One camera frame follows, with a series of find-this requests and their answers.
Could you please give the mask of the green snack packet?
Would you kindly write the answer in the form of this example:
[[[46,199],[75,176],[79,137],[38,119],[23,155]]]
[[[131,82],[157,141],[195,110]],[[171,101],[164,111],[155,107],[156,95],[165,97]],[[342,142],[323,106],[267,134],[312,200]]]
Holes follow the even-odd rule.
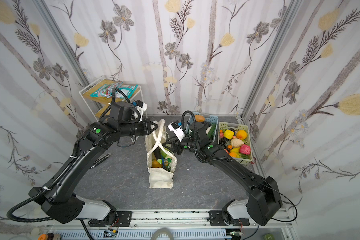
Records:
[[[162,157],[162,164],[163,164],[163,168],[168,171],[171,172],[172,170],[172,166],[173,166],[173,158],[170,157]]]

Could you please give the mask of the orange bell pepper toy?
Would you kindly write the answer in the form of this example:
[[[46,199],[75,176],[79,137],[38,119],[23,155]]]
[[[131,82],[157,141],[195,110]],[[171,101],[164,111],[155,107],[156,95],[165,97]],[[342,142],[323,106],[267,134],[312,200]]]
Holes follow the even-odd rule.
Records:
[[[159,163],[157,160],[152,160],[152,168],[162,168],[163,165]]]

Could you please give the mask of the cream canvas grocery bag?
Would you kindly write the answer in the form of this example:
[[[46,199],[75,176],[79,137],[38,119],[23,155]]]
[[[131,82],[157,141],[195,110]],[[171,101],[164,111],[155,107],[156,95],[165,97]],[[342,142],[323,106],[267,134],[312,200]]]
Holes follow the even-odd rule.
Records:
[[[171,189],[174,184],[177,158],[173,151],[164,147],[168,136],[165,120],[154,123],[158,125],[158,129],[145,137],[150,188]]]

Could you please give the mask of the green cabbage toy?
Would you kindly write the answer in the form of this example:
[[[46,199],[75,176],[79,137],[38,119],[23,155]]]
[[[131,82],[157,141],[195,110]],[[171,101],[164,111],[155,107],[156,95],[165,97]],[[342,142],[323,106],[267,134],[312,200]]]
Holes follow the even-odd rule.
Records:
[[[168,150],[167,148],[164,148],[163,146],[159,146],[160,153],[163,159],[165,158],[173,158],[173,153]]]

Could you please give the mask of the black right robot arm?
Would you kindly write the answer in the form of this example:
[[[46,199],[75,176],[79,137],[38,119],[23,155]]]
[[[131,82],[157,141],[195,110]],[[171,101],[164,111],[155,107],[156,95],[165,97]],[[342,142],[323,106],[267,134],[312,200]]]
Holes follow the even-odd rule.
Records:
[[[192,120],[196,119],[193,112],[185,111],[180,121],[170,123],[168,128],[175,136],[168,138],[164,146],[177,155],[184,150],[194,153],[199,162],[221,170],[243,187],[248,195],[246,200],[232,200],[222,208],[223,222],[232,226],[241,219],[252,219],[258,225],[265,226],[274,220],[275,214],[283,206],[284,197],[276,180],[250,171],[231,157],[222,146],[211,141],[206,133],[208,124],[192,122],[186,127],[186,115],[190,115]]]

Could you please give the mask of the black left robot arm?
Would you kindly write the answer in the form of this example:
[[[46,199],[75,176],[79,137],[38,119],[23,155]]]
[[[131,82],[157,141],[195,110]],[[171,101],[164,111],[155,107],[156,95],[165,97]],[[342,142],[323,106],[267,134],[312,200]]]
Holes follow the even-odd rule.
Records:
[[[113,143],[122,137],[135,140],[153,133],[158,125],[143,116],[147,105],[138,100],[116,102],[121,90],[112,90],[112,101],[99,120],[92,123],[76,140],[72,154],[58,172],[42,187],[34,187],[29,198],[7,212],[7,218],[20,223],[37,223],[55,220],[61,224],[73,220],[94,219],[102,225],[110,225],[117,219],[117,211],[107,201],[91,201],[74,193],[86,172]],[[15,211],[35,202],[47,215],[45,218],[28,219],[15,216]]]

